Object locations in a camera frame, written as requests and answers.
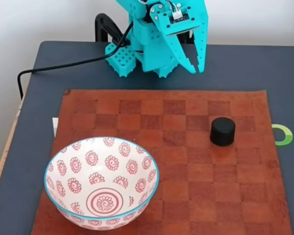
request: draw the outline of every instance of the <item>white wall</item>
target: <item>white wall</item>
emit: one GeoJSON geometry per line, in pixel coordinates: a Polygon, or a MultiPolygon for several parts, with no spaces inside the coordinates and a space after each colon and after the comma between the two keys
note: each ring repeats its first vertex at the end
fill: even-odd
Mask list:
{"type": "MultiPolygon", "coordinates": [[[[206,0],[211,44],[294,46],[294,0],[206,0]]],[[[0,157],[20,103],[16,76],[44,40],[93,41],[97,13],[125,30],[115,0],[0,0],[0,157]]]]}

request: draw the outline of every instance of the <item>blue bowl rim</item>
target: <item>blue bowl rim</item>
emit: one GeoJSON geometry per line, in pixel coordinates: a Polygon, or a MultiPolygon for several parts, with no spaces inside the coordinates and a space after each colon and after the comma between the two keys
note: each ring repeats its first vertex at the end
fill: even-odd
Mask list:
{"type": "MultiPolygon", "coordinates": [[[[138,211],[140,208],[144,207],[147,203],[149,203],[149,201],[152,199],[152,197],[154,196],[155,192],[157,191],[158,189],[158,185],[159,185],[159,180],[160,180],[160,174],[159,174],[159,168],[158,168],[158,165],[155,161],[155,159],[152,157],[152,155],[147,152],[144,148],[142,148],[140,145],[134,143],[134,142],[131,142],[131,141],[127,141],[127,140],[124,140],[124,139],[121,139],[121,138],[116,138],[116,137],[91,137],[91,138],[86,138],[86,139],[83,139],[83,140],[80,140],[80,141],[86,141],[86,140],[90,140],[90,139],[103,139],[103,138],[114,138],[116,140],[121,140],[121,141],[124,141],[124,142],[127,142],[129,144],[133,144],[135,146],[138,146],[140,147],[143,151],[145,151],[145,153],[151,158],[151,160],[153,161],[153,163],[155,164],[155,168],[156,168],[156,175],[157,175],[157,182],[156,182],[156,186],[155,188],[153,189],[152,191],[152,194],[145,200],[145,202],[143,202],[141,205],[139,205],[138,207],[128,211],[128,212],[125,212],[125,213],[122,213],[122,214],[118,214],[118,215],[114,215],[114,216],[108,216],[108,217],[91,217],[91,216],[82,216],[80,214],[76,214],[74,212],[71,212],[71,211],[68,211],[67,209],[63,208],[61,205],[59,205],[52,197],[51,195],[49,194],[49,191],[47,189],[47,173],[48,173],[48,168],[49,168],[49,165],[53,162],[53,160],[59,155],[61,154],[61,151],[63,149],[61,149],[58,153],[56,153],[54,155],[54,157],[49,161],[47,167],[46,167],[46,170],[45,170],[45,176],[44,176],[44,186],[45,186],[45,190],[46,190],[46,193],[49,197],[49,199],[57,206],[57,208],[59,208],[60,210],[62,210],[63,212],[69,214],[69,215],[72,215],[72,216],[75,216],[75,217],[78,217],[78,218],[81,218],[81,219],[87,219],[87,220],[109,220],[109,219],[117,219],[117,218],[121,218],[121,217],[124,217],[126,215],[129,215],[129,214],[132,214],[136,211],[138,211]]],[[[71,143],[70,145],[66,146],[66,147],[69,147],[71,146],[72,144],[75,144],[75,143],[78,143],[80,141],[76,141],[76,142],[73,142],[71,143]]]]}

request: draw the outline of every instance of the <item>table edge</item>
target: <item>table edge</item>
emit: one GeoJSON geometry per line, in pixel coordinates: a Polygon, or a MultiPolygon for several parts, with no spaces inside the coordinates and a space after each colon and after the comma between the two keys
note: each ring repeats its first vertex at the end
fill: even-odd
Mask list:
{"type": "Polygon", "coordinates": [[[22,109],[22,105],[23,105],[23,101],[24,101],[24,98],[22,99],[21,103],[20,103],[20,106],[17,110],[17,113],[14,117],[14,121],[13,121],[13,124],[12,124],[12,127],[11,127],[11,131],[10,131],[10,134],[8,136],[8,139],[6,141],[6,144],[5,144],[5,147],[4,147],[4,150],[3,150],[3,154],[1,156],[1,159],[0,159],[0,178],[1,178],[1,175],[2,175],[2,171],[3,171],[3,167],[4,167],[4,164],[5,164],[5,160],[6,160],[6,157],[9,153],[9,150],[10,150],[10,146],[11,146],[11,142],[12,142],[12,139],[13,139],[13,136],[14,136],[14,132],[15,132],[15,128],[16,128],[16,125],[18,123],[18,120],[19,120],[19,116],[20,116],[20,112],[21,112],[21,109],[22,109]]]}

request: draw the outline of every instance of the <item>green ring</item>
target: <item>green ring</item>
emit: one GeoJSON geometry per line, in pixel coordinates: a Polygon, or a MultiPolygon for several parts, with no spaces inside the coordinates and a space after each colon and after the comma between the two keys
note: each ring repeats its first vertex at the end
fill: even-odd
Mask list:
{"type": "Polygon", "coordinates": [[[284,132],[285,138],[282,141],[276,141],[275,145],[276,146],[285,146],[288,145],[292,142],[293,140],[293,134],[289,128],[286,126],[280,125],[280,124],[272,124],[272,128],[274,129],[280,129],[284,132]]]}

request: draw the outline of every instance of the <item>bowl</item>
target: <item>bowl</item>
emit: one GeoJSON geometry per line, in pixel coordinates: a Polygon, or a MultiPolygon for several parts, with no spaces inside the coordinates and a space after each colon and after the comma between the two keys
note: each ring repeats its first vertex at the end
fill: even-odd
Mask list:
{"type": "Polygon", "coordinates": [[[98,137],[57,153],[45,171],[45,189],[72,223],[90,230],[122,227],[147,207],[159,183],[154,158],[135,143],[98,137]]]}

